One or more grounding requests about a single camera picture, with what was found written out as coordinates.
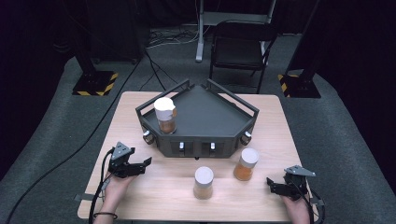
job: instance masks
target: dark gray device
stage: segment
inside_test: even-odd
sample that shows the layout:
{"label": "dark gray device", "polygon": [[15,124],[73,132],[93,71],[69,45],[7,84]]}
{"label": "dark gray device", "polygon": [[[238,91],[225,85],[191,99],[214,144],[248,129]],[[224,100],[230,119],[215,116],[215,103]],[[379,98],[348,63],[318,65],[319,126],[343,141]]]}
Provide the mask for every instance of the dark gray device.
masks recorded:
{"label": "dark gray device", "polygon": [[[155,110],[142,110],[170,92],[183,89],[170,97],[177,109],[174,133],[160,131]],[[214,92],[220,90],[227,98]],[[190,85],[188,79],[136,108],[146,143],[157,145],[165,157],[229,158],[251,140],[259,109],[219,84],[208,79],[205,85]]]}

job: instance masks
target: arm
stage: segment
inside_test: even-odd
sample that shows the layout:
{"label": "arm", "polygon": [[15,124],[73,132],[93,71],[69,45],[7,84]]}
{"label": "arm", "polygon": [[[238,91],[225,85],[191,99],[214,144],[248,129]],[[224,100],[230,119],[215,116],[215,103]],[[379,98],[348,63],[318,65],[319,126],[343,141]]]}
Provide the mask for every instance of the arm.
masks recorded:
{"label": "arm", "polygon": [[[137,175],[119,178],[116,176],[110,177],[110,182],[105,189],[105,201],[100,209],[100,213],[116,214],[117,207],[120,204],[123,196],[128,189],[129,184],[137,178]],[[113,223],[113,216],[98,215],[93,222],[94,224],[111,224]]]}
{"label": "arm", "polygon": [[303,198],[293,201],[289,197],[280,196],[283,203],[286,205],[289,217],[293,224],[309,224],[310,217],[308,207]]}

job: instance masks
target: jar lid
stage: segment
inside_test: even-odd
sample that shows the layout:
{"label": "jar lid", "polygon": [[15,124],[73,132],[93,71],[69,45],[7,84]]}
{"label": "jar lid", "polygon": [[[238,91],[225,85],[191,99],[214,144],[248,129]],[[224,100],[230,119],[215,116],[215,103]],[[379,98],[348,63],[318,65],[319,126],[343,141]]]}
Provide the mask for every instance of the jar lid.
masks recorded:
{"label": "jar lid", "polygon": [[213,171],[207,166],[201,166],[195,171],[195,183],[202,188],[207,188],[212,184]]}
{"label": "jar lid", "polygon": [[155,114],[159,120],[170,120],[176,115],[176,107],[168,97],[158,98],[154,102]]}
{"label": "jar lid", "polygon": [[247,168],[253,168],[259,160],[259,153],[251,148],[245,148],[242,151],[240,162]]}

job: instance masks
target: plastic container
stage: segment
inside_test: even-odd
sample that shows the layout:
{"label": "plastic container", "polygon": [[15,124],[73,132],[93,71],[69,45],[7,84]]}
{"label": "plastic container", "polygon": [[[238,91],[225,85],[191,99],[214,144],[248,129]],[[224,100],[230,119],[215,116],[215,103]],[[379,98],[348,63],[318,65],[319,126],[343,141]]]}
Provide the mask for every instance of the plastic container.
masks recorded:
{"label": "plastic container", "polygon": [[155,115],[162,133],[173,133],[176,130],[176,107],[172,99],[162,97],[154,102]]}
{"label": "plastic container", "polygon": [[238,180],[249,180],[253,175],[253,168],[259,160],[259,153],[253,148],[245,148],[236,164],[233,174]]}
{"label": "plastic container", "polygon": [[194,196],[197,199],[209,199],[213,194],[213,171],[206,166],[202,166],[195,171],[195,184],[193,188]]}

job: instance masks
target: wooden tabletop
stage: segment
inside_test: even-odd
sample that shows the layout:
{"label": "wooden tabletop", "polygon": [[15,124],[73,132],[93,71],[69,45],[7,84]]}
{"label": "wooden tabletop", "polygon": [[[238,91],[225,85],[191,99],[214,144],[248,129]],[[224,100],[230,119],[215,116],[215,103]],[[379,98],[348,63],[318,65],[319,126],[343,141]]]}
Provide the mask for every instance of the wooden tabletop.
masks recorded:
{"label": "wooden tabletop", "polygon": [[[152,157],[146,173],[135,179],[117,209],[119,219],[157,221],[290,221],[280,197],[270,192],[266,177],[284,183],[284,168],[301,165],[279,99],[274,95],[237,94],[260,109],[247,147],[260,153],[249,181],[233,176],[243,147],[229,159],[166,158],[155,144],[142,138],[135,109],[159,92],[127,91],[121,98],[106,139],[94,166],[85,193],[94,194],[99,184],[102,160],[119,141],[135,147],[129,163]],[[195,170],[201,166],[214,172],[213,196],[209,200],[194,197]],[[101,207],[98,200],[96,211]],[[88,218],[91,201],[82,201],[78,216]]]}

